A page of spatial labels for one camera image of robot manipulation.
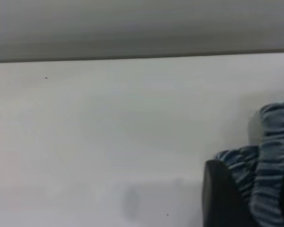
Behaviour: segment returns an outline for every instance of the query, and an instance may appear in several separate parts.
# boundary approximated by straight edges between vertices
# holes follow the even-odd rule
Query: blue and gray stripes
[[[260,111],[259,147],[227,150],[215,156],[231,170],[242,197],[261,227],[284,227],[279,200],[284,175],[284,103]]]

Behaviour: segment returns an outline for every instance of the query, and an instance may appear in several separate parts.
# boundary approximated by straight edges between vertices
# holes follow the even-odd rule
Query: black object
[[[249,212],[227,166],[220,160],[205,164],[203,180],[204,227],[260,227]],[[280,196],[284,217],[284,179]]]

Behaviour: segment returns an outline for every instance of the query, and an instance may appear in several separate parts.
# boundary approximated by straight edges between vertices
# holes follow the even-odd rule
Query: blue striped fabric
[[[254,185],[258,154],[258,146],[246,146],[240,149],[222,151],[214,157],[224,162],[230,169],[238,190],[246,203],[249,202]]]
[[[259,147],[247,146],[218,153],[232,172],[238,190],[261,227],[284,227],[279,207],[284,175],[284,103],[260,111],[263,139]]]
[[[284,103],[260,111],[263,141],[249,209],[262,227],[284,227],[279,198],[284,175]]]

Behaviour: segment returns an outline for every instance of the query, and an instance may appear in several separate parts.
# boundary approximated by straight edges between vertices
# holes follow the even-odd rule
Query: fabric
[[[284,103],[260,111],[263,139],[259,147],[247,146],[218,153],[232,172],[243,199],[261,227],[284,227],[279,207],[284,176]]]
[[[255,181],[258,146],[246,146],[218,153],[214,158],[223,161],[230,169],[244,201],[249,203]]]

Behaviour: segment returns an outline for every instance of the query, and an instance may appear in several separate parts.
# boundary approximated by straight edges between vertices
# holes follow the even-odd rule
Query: striped cloth
[[[247,146],[218,153],[232,172],[243,199],[261,227],[284,227],[279,198],[284,175],[284,103],[260,111],[263,139],[259,147]]]
[[[244,201],[249,203],[255,182],[258,146],[246,146],[218,153],[214,158],[223,161],[230,169]]]

